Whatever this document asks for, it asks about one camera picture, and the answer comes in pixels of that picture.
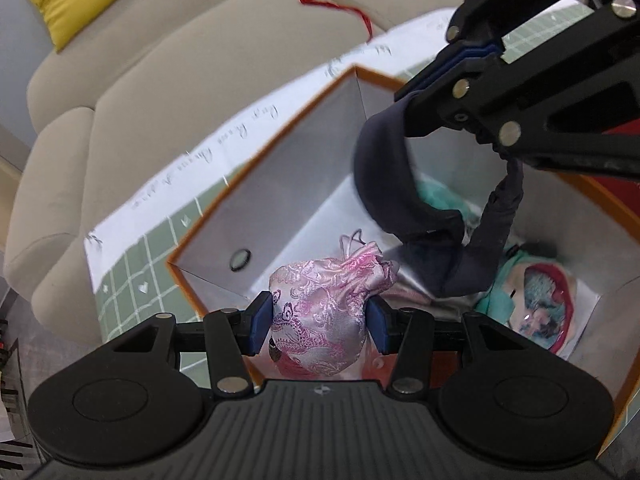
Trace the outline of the navy blue fabric garment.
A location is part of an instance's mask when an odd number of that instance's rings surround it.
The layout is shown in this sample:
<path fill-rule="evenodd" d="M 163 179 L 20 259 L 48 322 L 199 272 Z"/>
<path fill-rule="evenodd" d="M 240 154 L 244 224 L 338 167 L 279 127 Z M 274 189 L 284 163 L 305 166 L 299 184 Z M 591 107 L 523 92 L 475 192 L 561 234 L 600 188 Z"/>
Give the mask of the navy blue fabric garment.
<path fill-rule="evenodd" d="M 487 292 L 524 195 L 522 163 L 506 161 L 506 176 L 490 193 L 480 224 L 465 243 L 462 213 L 437 209 L 418 193 L 405 141 L 413 126 L 408 108 L 415 98 L 410 93 L 364 124 L 352 170 L 357 193 L 376 224 L 400 240 L 395 248 L 400 265 L 432 297 Z"/>

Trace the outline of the pink brocade drawstring pouch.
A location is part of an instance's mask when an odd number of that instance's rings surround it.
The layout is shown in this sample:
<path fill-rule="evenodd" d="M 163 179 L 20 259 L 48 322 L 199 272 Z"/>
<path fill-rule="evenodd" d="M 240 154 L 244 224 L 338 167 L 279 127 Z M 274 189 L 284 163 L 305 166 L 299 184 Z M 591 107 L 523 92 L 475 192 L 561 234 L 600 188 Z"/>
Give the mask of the pink brocade drawstring pouch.
<path fill-rule="evenodd" d="M 270 275 L 269 350 L 286 378 L 331 378 L 356 363 L 367 340 L 366 302 L 397 281 L 398 264 L 360 230 L 343 235 L 340 249 Z"/>

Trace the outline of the anime print pillow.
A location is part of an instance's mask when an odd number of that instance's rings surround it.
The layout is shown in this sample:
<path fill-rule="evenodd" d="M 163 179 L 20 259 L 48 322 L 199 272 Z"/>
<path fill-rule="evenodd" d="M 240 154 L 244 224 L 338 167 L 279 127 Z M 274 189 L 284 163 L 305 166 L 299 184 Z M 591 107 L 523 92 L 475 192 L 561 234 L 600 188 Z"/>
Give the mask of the anime print pillow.
<path fill-rule="evenodd" d="M 511 243 L 523 179 L 504 177 L 482 211 L 434 180 L 420 199 L 460 214 L 461 240 L 400 248 L 400 276 L 420 304 L 441 318 L 474 310 L 563 359 L 573 351 L 596 303 L 586 286 L 541 248 Z"/>

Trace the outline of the orange white storage box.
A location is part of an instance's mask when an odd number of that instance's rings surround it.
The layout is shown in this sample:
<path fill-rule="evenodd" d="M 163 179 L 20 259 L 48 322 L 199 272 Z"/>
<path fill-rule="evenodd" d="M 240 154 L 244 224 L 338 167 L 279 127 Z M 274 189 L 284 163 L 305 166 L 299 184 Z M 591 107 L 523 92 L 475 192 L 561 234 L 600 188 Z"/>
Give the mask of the orange white storage box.
<path fill-rule="evenodd" d="M 399 79 L 352 66 L 311 99 L 227 184 L 216 185 L 167 266 L 197 315 L 244 308 L 278 266 L 334 256 L 360 231 L 395 245 L 352 182 L 360 129 L 393 103 Z M 570 354 L 615 400 L 613 429 L 639 411 L 639 220 L 590 177 L 527 169 L 514 240 L 546 242 L 591 309 Z"/>

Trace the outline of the green grid tablecloth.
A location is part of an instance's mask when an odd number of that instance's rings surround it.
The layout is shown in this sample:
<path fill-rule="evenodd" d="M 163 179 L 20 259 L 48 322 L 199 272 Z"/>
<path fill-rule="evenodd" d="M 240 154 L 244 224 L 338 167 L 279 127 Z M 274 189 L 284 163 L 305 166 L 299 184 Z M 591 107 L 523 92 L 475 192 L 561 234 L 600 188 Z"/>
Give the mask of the green grid tablecloth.
<path fill-rule="evenodd" d="M 445 45 L 454 11 L 438 9 L 391 28 L 250 102 L 147 180 L 87 236 L 85 253 L 104 339 L 176 298 L 166 260 L 239 171 L 305 106 L 358 68 L 406 81 Z"/>

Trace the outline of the beige sofa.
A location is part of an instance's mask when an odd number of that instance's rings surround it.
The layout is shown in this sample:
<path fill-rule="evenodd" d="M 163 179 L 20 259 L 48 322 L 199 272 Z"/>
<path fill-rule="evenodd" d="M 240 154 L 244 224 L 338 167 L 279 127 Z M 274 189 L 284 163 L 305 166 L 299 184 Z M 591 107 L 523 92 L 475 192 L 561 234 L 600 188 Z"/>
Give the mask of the beige sofa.
<path fill-rule="evenodd" d="M 357 0 L 375 32 L 461 0 Z M 349 13 L 298 0 L 118 0 L 26 87 L 36 138 L 4 275 L 52 333 L 97 344 L 82 241 L 250 102 L 362 44 Z"/>

